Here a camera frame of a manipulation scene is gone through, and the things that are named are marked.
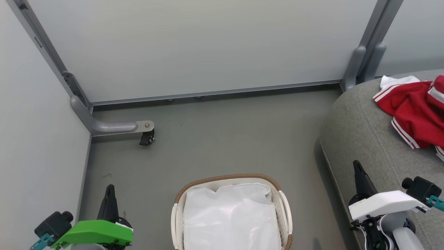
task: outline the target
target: basket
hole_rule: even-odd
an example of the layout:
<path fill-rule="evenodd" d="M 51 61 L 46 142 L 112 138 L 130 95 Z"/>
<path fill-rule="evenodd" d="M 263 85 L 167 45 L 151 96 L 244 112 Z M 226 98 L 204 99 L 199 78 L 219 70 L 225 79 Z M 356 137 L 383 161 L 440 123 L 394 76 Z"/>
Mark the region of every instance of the basket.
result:
<path fill-rule="evenodd" d="M 289 250 L 293 239 L 293 222 L 291 218 L 290 206 L 285 194 L 272 178 L 262 174 L 232 174 L 212 177 L 199 181 L 194 181 L 183 187 L 176 197 L 173 210 L 171 212 L 171 237 L 176 250 L 184 250 L 183 245 L 183 208 L 186 201 L 186 193 L 196 188 L 208 188 L 216 191 L 219 187 L 239 185 L 246 183 L 259 183 L 271 188 L 271 201 L 276 209 L 277 225 L 281 238 L 283 250 Z"/>

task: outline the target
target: black caster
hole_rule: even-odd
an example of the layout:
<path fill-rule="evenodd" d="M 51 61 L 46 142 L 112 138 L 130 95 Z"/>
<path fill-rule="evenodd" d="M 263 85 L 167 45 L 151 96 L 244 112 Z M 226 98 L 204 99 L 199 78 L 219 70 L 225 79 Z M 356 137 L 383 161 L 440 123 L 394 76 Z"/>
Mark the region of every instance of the black caster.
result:
<path fill-rule="evenodd" d="M 149 132 L 143 132 L 139 145 L 148 146 L 154 142 L 154 129 Z"/>

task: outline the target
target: gray floor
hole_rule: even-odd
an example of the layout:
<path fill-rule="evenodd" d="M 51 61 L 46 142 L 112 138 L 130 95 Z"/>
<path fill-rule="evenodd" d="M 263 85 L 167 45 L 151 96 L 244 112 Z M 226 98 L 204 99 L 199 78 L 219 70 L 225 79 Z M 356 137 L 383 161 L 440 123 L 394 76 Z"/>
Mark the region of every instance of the gray floor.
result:
<path fill-rule="evenodd" d="M 95 219 L 108 184 L 120 216 L 134 227 L 128 250 L 172 250 L 170 214 L 187 183 L 224 174 L 274 178 L 290 203 L 299 250 L 355 249 L 347 219 L 317 145 L 337 89 L 176 102 L 95 112 L 105 121 L 151 119 L 156 141 L 93 143 L 80 219 Z"/>

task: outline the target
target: gray sofa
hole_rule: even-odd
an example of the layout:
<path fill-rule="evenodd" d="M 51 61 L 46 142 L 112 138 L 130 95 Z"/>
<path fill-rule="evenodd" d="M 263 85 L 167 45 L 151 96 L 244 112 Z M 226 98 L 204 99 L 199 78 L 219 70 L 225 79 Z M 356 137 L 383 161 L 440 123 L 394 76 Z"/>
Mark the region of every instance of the gray sofa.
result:
<path fill-rule="evenodd" d="M 393 76 L 416 76 L 432 81 L 444 69 Z M 431 147 L 411 149 L 391 125 L 392 117 L 378 108 L 372 97 L 380 91 L 380 79 L 353 87 L 333 104 L 321 129 L 321 145 L 342 204 L 356 194 L 353 160 L 362 163 L 379 192 L 404 190 L 404 178 L 421 176 L 444 189 L 444 162 Z M 432 209 L 426 214 L 409 212 L 416 235 L 426 250 L 444 249 L 444 213 Z M 358 244 L 364 249 L 362 236 Z"/>

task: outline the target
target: clothing pile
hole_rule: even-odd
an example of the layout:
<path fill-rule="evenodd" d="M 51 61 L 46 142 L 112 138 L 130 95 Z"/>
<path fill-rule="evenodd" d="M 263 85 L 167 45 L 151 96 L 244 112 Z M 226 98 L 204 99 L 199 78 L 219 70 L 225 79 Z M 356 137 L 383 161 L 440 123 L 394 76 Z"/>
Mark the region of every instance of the clothing pile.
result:
<path fill-rule="evenodd" d="M 434 145 L 444 161 L 444 76 L 434 81 L 383 76 L 373 99 L 393 116 L 393 127 L 412 149 Z"/>

